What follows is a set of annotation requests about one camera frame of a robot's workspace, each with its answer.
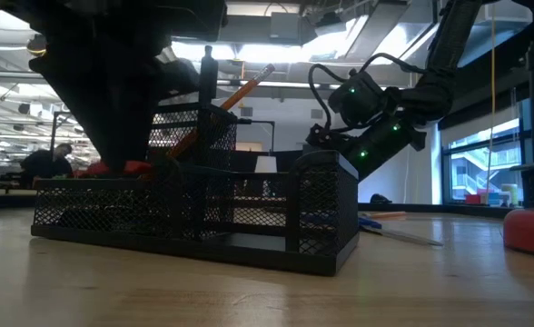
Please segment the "long ceiling light bar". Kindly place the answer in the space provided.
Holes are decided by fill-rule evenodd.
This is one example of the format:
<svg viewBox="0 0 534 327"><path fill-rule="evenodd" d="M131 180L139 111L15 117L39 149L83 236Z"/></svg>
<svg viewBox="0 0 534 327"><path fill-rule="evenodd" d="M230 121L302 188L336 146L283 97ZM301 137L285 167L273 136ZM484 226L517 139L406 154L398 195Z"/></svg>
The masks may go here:
<svg viewBox="0 0 534 327"><path fill-rule="evenodd" d="M219 86L244 86L248 82L250 82L250 81L246 81L246 80L218 80L217 85L219 85ZM307 88L310 88L310 85L307 84L307 83L263 81L263 82L259 82L255 87L276 87L276 88L307 89Z"/></svg>

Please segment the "person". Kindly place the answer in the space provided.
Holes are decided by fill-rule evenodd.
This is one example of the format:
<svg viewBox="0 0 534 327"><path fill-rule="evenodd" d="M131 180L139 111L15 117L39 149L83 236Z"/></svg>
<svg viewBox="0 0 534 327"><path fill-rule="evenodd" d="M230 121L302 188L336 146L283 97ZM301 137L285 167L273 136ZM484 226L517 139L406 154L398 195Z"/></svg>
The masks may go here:
<svg viewBox="0 0 534 327"><path fill-rule="evenodd" d="M73 147L70 144L59 144L53 151L41 149L29 154L20 163L22 168L20 185L31 188L35 178L72 174L72 166L66 159L72 151Z"/></svg>

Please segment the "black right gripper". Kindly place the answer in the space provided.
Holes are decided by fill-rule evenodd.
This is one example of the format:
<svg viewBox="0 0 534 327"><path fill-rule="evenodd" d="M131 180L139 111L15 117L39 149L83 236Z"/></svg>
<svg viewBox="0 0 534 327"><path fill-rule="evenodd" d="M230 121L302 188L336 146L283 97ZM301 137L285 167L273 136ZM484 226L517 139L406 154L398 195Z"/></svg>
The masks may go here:
<svg viewBox="0 0 534 327"><path fill-rule="evenodd" d="M426 133L399 117L384 115L360 136L349 138L339 152L357 170L362 181L409 144L416 151L422 150Z"/></svg>

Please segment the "black stand bracket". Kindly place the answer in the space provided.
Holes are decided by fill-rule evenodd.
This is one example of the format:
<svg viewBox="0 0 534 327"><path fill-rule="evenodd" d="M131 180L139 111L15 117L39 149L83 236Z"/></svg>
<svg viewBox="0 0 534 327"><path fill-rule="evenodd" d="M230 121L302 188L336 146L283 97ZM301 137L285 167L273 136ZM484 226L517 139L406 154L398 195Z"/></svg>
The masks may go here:
<svg viewBox="0 0 534 327"><path fill-rule="evenodd" d="M271 128L271 148L269 150L269 153L272 154L274 152L274 146L275 146L275 126L276 123L274 121L265 121L265 120L253 120L253 119L247 119L247 118L238 118L237 124L268 124Z"/></svg>

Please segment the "short orange pencil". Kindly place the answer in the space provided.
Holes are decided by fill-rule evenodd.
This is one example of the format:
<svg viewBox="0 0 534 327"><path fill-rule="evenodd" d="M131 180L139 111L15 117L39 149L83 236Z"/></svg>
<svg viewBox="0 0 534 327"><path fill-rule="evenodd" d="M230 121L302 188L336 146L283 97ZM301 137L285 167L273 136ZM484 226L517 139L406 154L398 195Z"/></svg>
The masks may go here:
<svg viewBox="0 0 534 327"><path fill-rule="evenodd" d="M405 220L407 218L406 212L376 212L367 213L367 216L372 220Z"/></svg>

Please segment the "black mesh desk organizer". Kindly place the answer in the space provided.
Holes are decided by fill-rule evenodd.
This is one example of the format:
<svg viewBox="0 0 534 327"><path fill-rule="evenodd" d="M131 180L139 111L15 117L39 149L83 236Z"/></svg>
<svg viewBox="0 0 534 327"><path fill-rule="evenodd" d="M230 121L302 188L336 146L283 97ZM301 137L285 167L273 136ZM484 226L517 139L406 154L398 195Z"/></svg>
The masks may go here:
<svg viewBox="0 0 534 327"><path fill-rule="evenodd" d="M149 173L36 182L34 236L333 276L359 241L355 169L315 151L286 172L232 168L238 118L211 104L153 112ZM195 143L168 157L189 132Z"/></svg>

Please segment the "red eraser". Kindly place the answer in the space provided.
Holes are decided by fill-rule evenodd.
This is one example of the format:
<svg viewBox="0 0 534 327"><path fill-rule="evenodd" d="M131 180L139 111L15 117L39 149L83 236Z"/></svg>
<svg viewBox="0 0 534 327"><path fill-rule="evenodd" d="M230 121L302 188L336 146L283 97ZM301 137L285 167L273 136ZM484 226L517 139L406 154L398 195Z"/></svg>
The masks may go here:
<svg viewBox="0 0 534 327"><path fill-rule="evenodd" d="M149 173L152 166L149 163L140 161L127 161L124 168L115 172L110 169L104 162L90 164L85 170L74 171L75 178L121 178L126 176L136 176Z"/></svg>

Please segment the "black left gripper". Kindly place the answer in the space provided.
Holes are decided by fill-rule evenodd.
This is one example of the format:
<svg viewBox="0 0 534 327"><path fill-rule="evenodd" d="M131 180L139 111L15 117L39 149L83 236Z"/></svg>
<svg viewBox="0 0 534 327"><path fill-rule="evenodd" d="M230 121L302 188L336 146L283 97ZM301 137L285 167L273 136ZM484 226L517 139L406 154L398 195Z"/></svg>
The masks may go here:
<svg viewBox="0 0 534 327"><path fill-rule="evenodd" d="M197 92L199 74L182 60L89 58L155 57L173 36L215 41L227 25L225 0L0 0L0 11L43 36L30 68L53 87L114 172L145 158L153 109Z"/></svg>

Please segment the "orange pencil with eraser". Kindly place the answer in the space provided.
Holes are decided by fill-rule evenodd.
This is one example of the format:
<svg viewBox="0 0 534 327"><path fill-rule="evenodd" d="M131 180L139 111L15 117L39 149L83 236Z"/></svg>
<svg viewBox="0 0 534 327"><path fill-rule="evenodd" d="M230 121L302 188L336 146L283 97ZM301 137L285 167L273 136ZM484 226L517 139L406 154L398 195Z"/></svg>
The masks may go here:
<svg viewBox="0 0 534 327"><path fill-rule="evenodd" d="M256 88L260 82L265 80L273 71L275 66L273 64L267 64L259 73L257 73L251 80L239 88L232 96L230 96L220 106L221 109L228 112L231 110L244 96L249 94L254 88ZM167 153L168 157L177 158L180 154L189 149L198 138L198 130L195 129L189 132L177 145Z"/></svg>

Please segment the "black ceiling device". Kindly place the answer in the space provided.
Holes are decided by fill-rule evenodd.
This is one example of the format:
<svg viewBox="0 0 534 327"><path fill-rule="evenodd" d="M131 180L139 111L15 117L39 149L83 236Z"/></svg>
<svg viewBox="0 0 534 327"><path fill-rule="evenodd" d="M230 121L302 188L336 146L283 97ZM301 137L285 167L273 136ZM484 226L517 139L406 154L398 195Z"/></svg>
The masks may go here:
<svg viewBox="0 0 534 327"><path fill-rule="evenodd" d="M34 56L43 56L46 53L46 38L44 35L36 34L28 40L26 44L26 51Z"/></svg>

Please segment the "black table frame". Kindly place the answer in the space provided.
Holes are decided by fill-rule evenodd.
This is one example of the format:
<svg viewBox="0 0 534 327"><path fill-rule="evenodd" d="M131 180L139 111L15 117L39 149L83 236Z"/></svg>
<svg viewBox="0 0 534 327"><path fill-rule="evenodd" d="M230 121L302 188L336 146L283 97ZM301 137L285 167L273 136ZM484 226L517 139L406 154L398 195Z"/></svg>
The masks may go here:
<svg viewBox="0 0 534 327"><path fill-rule="evenodd" d="M358 208L370 212L451 213L496 219L503 219L512 211L506 207L464 204L359 203Z"/></svg>

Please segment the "blue handled scissors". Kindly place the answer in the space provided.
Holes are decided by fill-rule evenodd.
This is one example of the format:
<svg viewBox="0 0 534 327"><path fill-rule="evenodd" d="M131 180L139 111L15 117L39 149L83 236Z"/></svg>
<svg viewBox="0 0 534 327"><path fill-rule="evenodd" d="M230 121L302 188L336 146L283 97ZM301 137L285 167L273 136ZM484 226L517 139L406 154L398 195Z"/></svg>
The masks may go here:
<svg viewBox="0 0 534 327"><path fill-rule="evenodd" d="M409 233L403 233L403 232L384 229L380 223L375 222L368 218L359 217L358 224L362 232L373 233L379 236L389 237L391 239L400 240L406 243L415 243L415 244L430 245L430 246L442 246L442 243L432 240L432 239L415 236Z"/></svg>

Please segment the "red desk lamp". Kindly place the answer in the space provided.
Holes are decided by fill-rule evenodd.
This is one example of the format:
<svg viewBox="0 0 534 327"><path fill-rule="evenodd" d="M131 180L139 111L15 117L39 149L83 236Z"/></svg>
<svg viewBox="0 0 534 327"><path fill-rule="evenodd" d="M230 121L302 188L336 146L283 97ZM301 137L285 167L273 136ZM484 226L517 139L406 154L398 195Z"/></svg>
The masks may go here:
<svg viewBox="0 0 534 327"><path fill-rule="evenodd" d="M503 242L511 250L534 255L534 210L517 209L505 216Z"/></svg>

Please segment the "pale green container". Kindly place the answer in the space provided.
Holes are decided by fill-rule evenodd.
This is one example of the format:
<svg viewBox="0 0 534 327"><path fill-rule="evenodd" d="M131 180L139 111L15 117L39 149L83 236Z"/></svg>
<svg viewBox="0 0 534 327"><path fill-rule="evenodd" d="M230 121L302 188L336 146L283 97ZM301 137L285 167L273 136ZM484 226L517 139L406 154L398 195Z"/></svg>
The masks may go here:
<svg viewBox="0 0 534 327"><path fill-rule="evenodd" d="M519 204L519 188L515 183L504 183L501 186L501 194L507 204L517 206Z"/></svg>

